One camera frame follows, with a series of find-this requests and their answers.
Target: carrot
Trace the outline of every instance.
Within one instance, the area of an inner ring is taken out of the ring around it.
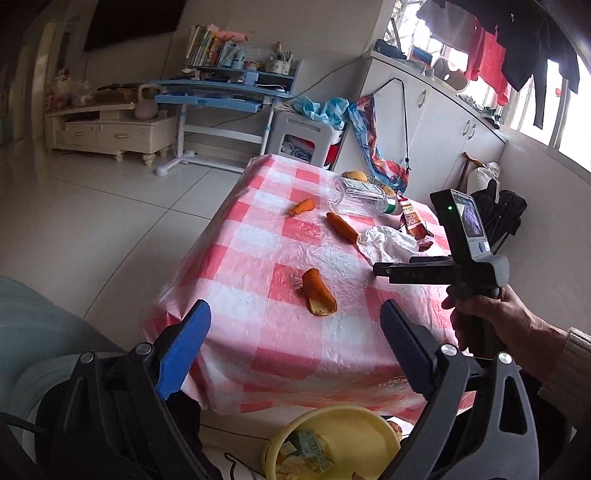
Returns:
[[[299,215],[301,213],[314,210],[314,207],[315,207],[314,200],[306,199],[303,202],[298,203],[295,207],[293,207],[289,211],[289,214],[290,214],[290,216],[295,217],[296,215]]]
[[[329,225],[336,230],[336,232],[345,238],[350,244],[357,245],[357,237],[359,234],[355,229],[345,222],[339,215],[335,215],[332,212],[326,214],[326,220]]]

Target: sleeve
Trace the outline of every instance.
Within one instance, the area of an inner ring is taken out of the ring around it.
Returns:
[[[591,337],[571,328],[564,350],[538,395],[578,428],[591,407]]]

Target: shelf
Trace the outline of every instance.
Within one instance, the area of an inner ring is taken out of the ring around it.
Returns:
[[[267,77],[277,77],[287,80],[293,80],[295,77],[290,75],[283,75],[282,73],[273,73],[273,72],[262,72],[260,70],[247,70],[247,69],[231,69],[229,67],[212,67],[207,65],[199,65],[199,66],[190,66],[189,68],[197,69],[197,70],[213,70],[215,72],[234,72],[234,73],[246,73],[246,72],[255,72],[259,75],[264,75]]]
[[[208,106],[249,113],[257,113],[262,108],[261,102],[251,102],[248,100],[239,100],[235,98],[212,98],[207,96],[189,95],[185,93],[163,93],[156,95],[154,100],[156,100],[158,103]]]
[[[277,98],[293,98],[294,95],[290,92],[277,92],[276,90],[255,87],[251,85],[243,85],[241,83],[226,83],[226,82],[211,82],[209,80],[151,80],[150,83],[156,85],[184,85],[193,87],[203,87],[218,90],[234,90],[235,92],[256,93],[257,95],[264,95]]]

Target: red clothing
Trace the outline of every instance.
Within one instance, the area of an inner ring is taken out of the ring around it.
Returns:
[[[509,101],[509,84],[501,73],[504,60],[505,49],[496,42],[496,34],[488,33],[476,20],[465,76],[468,80],[484,80],[496,92],[496,102],[501,106]]]

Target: plush toy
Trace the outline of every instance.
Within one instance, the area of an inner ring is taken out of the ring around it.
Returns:
[[[220,30],[219,32],[216,32],[216,38],[219,38],[222,41],[233,41],[236,43],[248,41],[248,37],[244,33],[233,32],[231,30]]]

